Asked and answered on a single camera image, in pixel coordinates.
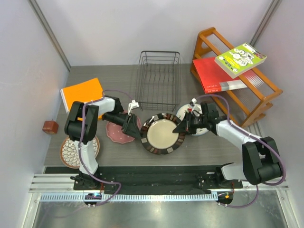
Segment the pink polka dot plate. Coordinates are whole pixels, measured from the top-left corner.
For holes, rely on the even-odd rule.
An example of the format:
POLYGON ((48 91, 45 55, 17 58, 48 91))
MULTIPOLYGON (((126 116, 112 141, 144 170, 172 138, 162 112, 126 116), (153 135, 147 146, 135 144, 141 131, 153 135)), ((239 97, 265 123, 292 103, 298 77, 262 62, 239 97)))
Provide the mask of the pink polka dot plate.
MULTIPOLYGON (((138 117, 138 127, 141 128, 141 121, 138 117)), ((125 144, 132 142, 135 138, 128 136, 122 132, 122 127, 114 123, 108 122, 106 124, 106 135, 115 143, 125 144)))

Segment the black rimmed beige plate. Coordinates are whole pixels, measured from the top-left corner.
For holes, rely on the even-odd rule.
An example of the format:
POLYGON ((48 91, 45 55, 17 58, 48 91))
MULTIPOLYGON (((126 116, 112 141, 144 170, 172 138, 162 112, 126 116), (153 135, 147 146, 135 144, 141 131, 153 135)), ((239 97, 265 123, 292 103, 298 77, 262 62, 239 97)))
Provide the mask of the black rimmed beige plate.
POLYGON ((177 150, 184 142, 185 133, 173 130, 181 120, 170 113, 155 114, 147 119, 141 127, 142 146, 150 153, 166 155, 177 150))

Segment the black wire dish rack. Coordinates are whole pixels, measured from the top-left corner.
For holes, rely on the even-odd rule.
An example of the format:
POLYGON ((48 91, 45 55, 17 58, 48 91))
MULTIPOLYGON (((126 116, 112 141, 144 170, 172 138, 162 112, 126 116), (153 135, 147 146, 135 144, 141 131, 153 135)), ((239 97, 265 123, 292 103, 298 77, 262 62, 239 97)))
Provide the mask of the black wire dish rack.
POLYGON ((141 109, 172 112, 181 102, 181 55, 144 50, 136 73, 135 100, 141 109))

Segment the brown floral pattern plate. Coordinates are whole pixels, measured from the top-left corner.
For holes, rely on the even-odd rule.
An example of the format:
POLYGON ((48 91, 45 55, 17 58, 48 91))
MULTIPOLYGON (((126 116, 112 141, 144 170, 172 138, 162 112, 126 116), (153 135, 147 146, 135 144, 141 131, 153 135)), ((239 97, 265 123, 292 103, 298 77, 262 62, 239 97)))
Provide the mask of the brown floral pattern plate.
MULTIPOLYGON (((97 136, 93 139, 92 142, 94 156, 95 158, 98 156, 100 151, 100 142, 97 136)), ((78 154, 78 144, 75 146, 74 142, 67 137, 61 144, 60 147, 60 159, 62 163, 72 169, 79 169, 80 167, 80 160, 78 154)))

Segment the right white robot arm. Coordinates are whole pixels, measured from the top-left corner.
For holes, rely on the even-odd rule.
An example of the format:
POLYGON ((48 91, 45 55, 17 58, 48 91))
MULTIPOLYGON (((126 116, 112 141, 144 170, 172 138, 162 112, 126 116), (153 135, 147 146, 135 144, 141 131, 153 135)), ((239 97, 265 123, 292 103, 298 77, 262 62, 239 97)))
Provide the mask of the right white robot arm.
POLYGON ((261 138, 238 127, 225 115, 220 116, 213 102, 202 102, 200 106, 199 113, 191 102, 173 133, 195 134, 197 129, 206 128, 240 150, 241 163, 228 163, 217 168, 214 176, 217 186, 224 188, 232 180, 246 180, 252 185, 269 184, 270 180, 284 177, 273 138, 261 138))

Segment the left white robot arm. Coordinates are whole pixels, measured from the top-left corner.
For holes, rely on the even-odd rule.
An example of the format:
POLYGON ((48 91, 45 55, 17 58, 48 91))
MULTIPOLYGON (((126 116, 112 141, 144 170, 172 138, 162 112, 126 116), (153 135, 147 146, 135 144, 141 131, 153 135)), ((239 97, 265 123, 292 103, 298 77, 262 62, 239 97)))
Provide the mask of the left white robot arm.
POLYGON ((73 102, 64 131, 78 149, 79 171, 87 175, 84 182, 90 189, 95 190, 101 184, 101 177, 96 175, 99 166, 93 147, 98 117, 120 126, 123 134, 137 139, 141 135, 137 116, 132 113, 136 108, 139 108, 139 103, 132 100, 125 113, 119 98, 111 96, 103 96, 87 103, 73 102))

